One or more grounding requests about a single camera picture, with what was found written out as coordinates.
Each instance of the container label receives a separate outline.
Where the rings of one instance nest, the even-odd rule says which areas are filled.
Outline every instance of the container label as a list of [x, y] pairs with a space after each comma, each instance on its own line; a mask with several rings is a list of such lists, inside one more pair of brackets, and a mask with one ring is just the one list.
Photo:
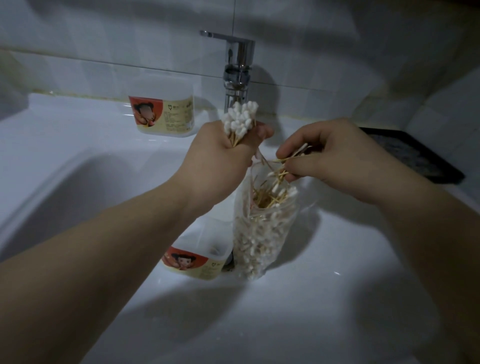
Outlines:
[[170, 270], [200, 279], [213, 279], [222, 270], [225, 260], [213, 260], [186, 250], [169, 247], [162, 263]]
[[164, 134], [183, 134], [193, 127], [193, 96], [168, 101], [128, 96], [135, 123], [140, 128]]

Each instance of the sink countertop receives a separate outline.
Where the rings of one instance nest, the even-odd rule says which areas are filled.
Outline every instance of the sink countertop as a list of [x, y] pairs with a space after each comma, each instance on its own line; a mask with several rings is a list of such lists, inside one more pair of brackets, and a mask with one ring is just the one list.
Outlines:
[[[37, 94], [29, 101], [0, 121], [0, 248], [85, 161], [117, 155], [135, 169], [138, 155], [158, 150], [183, 158], [193, 139], [140, 133], [120, 102]], [[202, 111], [196, 123], [216, 115]], [[272, 158], [298, 121], [263, 121], [277, 130], [261, 148]], [[84, 362], [176, 363], [179, 350], [196, 362], [219, 355], [229, 363], [400, 362], [434, 341], [435, 308], [401, 264], [377, 209], [312, 179], [299, 188], [300, 215], [264, 277], [243, 284], [227, 273], [204, 282], [158, 265]], [[480, 211], [457, 187], [446, 188]]]

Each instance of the faucet handle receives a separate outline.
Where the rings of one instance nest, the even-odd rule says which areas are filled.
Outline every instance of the faucet handle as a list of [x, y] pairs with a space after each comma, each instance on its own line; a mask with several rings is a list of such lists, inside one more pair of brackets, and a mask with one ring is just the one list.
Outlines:
[[227, 41], [225, 61], [228, 64], [238, 67], [239, 69], [248, 69], [252, 65], [253, 53], [255, 51], [254, 40], [207, 32], [206, 30], [201, 30], [200, 35], [207, 38], [223, 39]]

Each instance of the forearm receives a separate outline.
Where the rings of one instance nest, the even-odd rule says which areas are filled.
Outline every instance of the forearm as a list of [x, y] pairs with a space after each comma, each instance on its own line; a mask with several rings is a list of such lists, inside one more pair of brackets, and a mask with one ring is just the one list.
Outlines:
[[169, 181], [2, 263], [0, 357], [79, 361], [195, 217]]
[[446, 324], [480, 363], [480, 217], [414, 174], [392, 181], [378, 205]]

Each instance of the plastic container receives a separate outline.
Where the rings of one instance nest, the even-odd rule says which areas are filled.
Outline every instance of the plastic container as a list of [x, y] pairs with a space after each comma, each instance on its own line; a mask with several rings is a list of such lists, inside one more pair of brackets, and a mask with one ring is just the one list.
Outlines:
[[172, 244], [162, 263], [173, 272], [211, 280], [230, 255], [232, 240], [231, 222], [202, 216]]
[[148, 134], [187, 136], [193, 129], [193, 85], [182, 77], [142, 73], [127, 87], [134, 122]]
[[297, 215], [297, 189], [283, 181], [279, 189], [289, 189], [290, 196], [281, 204], [259, 208], [253, 201], [253, 187], [258, 191], [271, 170], [262, 163], [252, 166], [237, 192], [233, 221], [233, 257], [235, 271], [249, 280], [264, 275], [282, 250]]

